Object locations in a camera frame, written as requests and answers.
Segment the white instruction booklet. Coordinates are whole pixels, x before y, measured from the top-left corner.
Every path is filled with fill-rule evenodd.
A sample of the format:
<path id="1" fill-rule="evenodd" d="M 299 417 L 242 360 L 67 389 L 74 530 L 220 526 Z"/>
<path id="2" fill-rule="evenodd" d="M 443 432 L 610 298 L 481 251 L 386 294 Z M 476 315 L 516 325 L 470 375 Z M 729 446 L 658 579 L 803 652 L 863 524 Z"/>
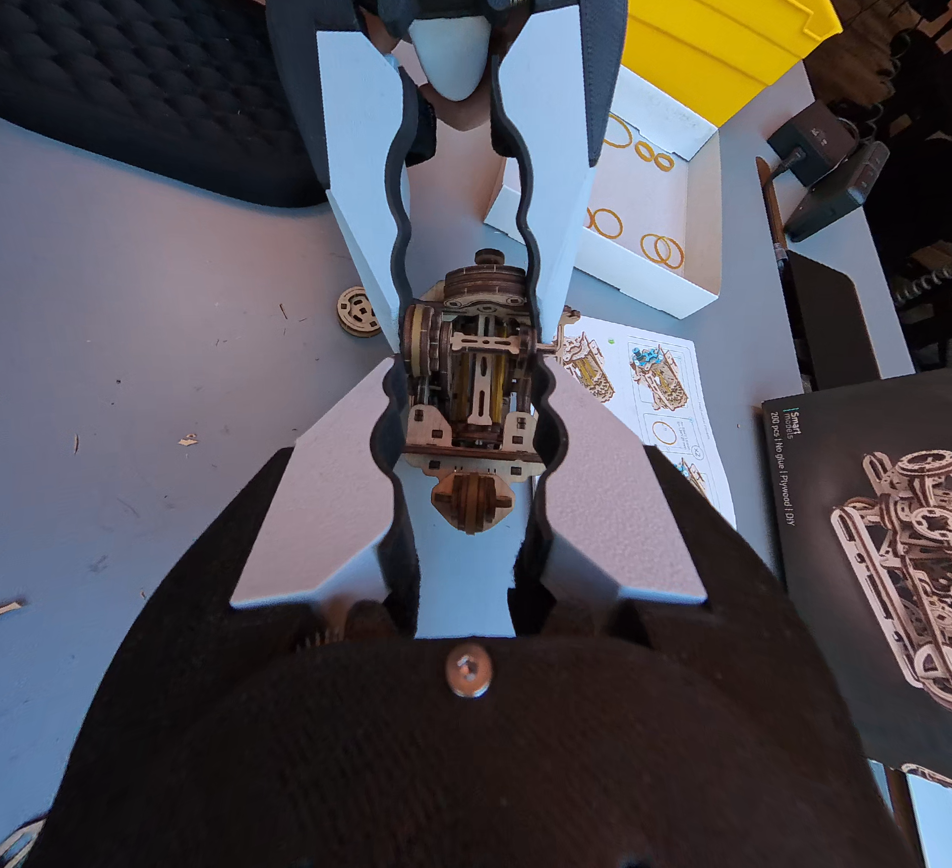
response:
<path id="1" fill-rule="evenodd" d="M 565 324 L 556 355 L 566 371 L 646 446 L 658 448 L 736 525 L 690 340 L 581 316 Z"/>

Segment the black rectangular device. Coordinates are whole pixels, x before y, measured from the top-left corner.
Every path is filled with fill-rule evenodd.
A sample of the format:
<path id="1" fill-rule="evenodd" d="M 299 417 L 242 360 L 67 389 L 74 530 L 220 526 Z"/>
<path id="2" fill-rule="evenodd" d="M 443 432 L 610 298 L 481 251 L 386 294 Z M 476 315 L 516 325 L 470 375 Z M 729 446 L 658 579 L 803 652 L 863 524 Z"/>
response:
<path id="1" fill-rule="evenodd" d="M 879 140 L 862 143 L 831 172 L 814 184 L 785 221 L 789 242 L 799 243 L 863 207 L 889 157 Z"/>

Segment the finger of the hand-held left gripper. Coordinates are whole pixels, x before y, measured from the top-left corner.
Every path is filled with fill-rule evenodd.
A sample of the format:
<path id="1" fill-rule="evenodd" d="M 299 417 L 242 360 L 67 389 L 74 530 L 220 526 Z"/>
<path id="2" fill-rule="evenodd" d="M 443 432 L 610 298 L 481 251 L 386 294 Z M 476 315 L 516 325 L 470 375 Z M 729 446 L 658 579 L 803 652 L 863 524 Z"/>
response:
<path id="1" fill-rule="evenodd" d="M 563 313 L 594 177 L 579 6 L 530 15 L 506 56 L 491 65 L 491 124 L 517 155 L 499 172 L 489 224 L 528 246 L 539 339 L 548 343 Z"/>
<path id="2" fill-rule="evenodd" d="M 400 299 L 391 270 L 398 223 L 387 201 L 387 156 L 404 121 L 399 62 L 362 31 L 316 33 L 328 200 L 363 289 L 393 352 Z"/>

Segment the loose tan rubber bands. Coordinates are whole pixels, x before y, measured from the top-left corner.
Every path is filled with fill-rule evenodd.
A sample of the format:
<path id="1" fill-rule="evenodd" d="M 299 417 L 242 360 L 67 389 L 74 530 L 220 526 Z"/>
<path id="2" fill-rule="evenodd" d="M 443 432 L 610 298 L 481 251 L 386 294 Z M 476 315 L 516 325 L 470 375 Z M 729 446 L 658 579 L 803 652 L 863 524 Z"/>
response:
<path id="1" fill-rule="evenodd" d="M 588 230 L 678 271 L 684 267 L 687 162 L 609 114 L 588 206 Z"/>

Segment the black tablet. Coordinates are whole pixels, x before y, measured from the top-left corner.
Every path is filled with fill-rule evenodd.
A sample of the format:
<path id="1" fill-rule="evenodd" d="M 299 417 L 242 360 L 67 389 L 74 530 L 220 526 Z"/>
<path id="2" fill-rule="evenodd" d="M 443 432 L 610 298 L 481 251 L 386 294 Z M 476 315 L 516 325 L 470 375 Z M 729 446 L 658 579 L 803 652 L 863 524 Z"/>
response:
<path id="1" fill-rule="evenodd" d="M 805 392 L 881 377 L 849 277 L 789 251 L 779 262 L 779 279 Z"/>

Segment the round wooden gear wheel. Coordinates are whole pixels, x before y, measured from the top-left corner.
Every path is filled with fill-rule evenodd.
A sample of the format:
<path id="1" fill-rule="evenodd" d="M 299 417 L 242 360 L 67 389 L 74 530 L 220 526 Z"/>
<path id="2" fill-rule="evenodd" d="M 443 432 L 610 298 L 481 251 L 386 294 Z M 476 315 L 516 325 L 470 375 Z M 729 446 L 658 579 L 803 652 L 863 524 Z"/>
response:
<path id="1" fill-rule="evenodd" d="M 336 302 L 340 326 L 350 335 L 368 339 L 382 333 L 382 327 L 361 286 L 345 289 Z"/>

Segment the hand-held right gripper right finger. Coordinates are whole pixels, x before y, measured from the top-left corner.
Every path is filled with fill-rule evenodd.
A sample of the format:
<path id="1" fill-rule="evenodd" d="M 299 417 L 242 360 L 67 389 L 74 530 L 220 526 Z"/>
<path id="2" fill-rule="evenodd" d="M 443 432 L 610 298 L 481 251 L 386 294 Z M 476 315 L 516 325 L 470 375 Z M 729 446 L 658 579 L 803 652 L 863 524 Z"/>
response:
<path id="1" fill-rule="evenodd" d="M 517 636 L 559 600 L 601 628 L 624 600 L 697 605 L 708 594 L 639 437 L 552 355 L 532 375 L 544 471 L 508 592 Z"/>

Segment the wooden mechanical model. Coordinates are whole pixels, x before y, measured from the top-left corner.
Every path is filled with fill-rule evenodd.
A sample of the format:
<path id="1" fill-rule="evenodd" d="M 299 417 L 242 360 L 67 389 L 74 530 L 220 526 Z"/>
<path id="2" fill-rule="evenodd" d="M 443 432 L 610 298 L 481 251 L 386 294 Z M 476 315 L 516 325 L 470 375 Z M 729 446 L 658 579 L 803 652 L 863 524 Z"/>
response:
<path id="1" fill-rule="evenodd" d="M 431 503 L 454 528 L 485 532 L 514 508 L 516 485 L 543 475 L 565 455 L 565 428 L 543 404 L 541 451 L 535 378 L 554 377 L 543 359 L 561 352 L 565 327 L 581 315 L 569 305 L 556 338 L 540 339 L 527 273 L 501 250 L 483 248 L 471 265 L 411 303 L 401 329 L 410 413 L 403 455 L 434 479 Z"/>

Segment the yellow plastic bin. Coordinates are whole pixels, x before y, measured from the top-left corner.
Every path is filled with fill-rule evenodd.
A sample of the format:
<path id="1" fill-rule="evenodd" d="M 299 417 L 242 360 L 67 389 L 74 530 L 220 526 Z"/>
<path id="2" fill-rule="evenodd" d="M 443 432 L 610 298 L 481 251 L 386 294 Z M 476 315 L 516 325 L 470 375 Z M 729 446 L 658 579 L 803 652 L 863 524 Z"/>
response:
<path id="1" fill-rule="evenodd" d="M 720 127 L 841 31 L 830 0 L 628 0 L 623 65 Z"/>

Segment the wooden-handled tool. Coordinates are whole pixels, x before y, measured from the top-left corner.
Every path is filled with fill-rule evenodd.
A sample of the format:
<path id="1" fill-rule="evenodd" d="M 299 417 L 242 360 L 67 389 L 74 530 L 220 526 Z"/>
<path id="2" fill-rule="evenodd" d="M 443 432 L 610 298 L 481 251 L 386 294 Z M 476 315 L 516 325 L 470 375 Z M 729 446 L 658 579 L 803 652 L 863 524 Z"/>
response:
<path id="1" fill-rule="evenodd" d="M 789 259 L 786 238 L 782 231 L 782 220 L 780 218 L 779 205 L 774 182 L 771 179 L 771 167 L 768 164 L 768 161 L 760 156 L 755 159 L 755 164 L 758 178 L 761 183 L 761 192 L 764 198 L 769 232 L 773 244 L 776 264 L 778 267 L 779 281 L 784 305 L 786 308 L 786 314 L 790 325 L 803 392 L 809 393 L 814 390 L 814 368 L 808 342 L 805 337 L 803 315 L 798 292 L 796 290 L 796 284 L 794 281 L 793 267 L 791 266 L 791 261 Z"/>

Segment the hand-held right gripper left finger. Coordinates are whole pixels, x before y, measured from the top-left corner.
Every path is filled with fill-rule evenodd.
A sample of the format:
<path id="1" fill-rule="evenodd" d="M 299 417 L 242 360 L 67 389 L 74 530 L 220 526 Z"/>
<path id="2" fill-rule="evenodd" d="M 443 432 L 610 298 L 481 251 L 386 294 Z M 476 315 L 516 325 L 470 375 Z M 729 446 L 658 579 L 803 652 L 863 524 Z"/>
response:
<path id="1" fill-rule="evenodd" d="M 303 603 L 343 629 L 360 600 L 417 630 L 420 567 L 394 468 L 406 443 L 407 375 L 385 359 L 297 440 L 232 592 L 250 609 Z"/>

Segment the white cardboard box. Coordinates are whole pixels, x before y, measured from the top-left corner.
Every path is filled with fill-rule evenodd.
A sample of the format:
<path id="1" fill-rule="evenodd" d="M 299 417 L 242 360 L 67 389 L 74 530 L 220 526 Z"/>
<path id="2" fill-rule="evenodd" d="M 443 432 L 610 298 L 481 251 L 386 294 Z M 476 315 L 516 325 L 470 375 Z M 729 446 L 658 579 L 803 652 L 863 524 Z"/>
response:
<path id="1" fill-rule="evenodd" d="M 720 293 L 717 129 L 624 66 L 618 73 L 610 113 L 623 118 L 653 144 L 687 162 L 684 267 L 672 271 L 608 243 L 587 229 L 588 207 L 574 267 L 634 299 L 683 319 L 713 302 Z M 597 167 L 593 168 L 594 176 Z"/>

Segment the black model kit box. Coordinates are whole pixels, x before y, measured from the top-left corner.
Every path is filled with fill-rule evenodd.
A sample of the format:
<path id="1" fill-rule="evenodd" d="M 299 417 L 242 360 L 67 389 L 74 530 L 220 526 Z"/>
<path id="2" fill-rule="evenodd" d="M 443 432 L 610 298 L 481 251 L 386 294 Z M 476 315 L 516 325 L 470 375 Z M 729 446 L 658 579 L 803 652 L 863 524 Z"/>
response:
<path id="1" fill-rule="evenodd" d="M 950 785 L 951 373 L 763 402 L 786 586 L 866 754 Z"/>

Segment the black quilted cushion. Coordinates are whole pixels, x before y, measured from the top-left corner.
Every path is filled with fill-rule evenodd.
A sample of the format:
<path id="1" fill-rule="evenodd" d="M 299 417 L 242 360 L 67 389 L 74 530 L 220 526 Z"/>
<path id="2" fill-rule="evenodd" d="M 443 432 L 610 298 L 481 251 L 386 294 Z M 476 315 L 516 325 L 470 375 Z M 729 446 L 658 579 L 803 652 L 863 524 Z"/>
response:
<path id="1" fill-rule="evenodd" d="M 1 116 L 253 205 L 326 194 L 251 0 L 1 0 Z"/>

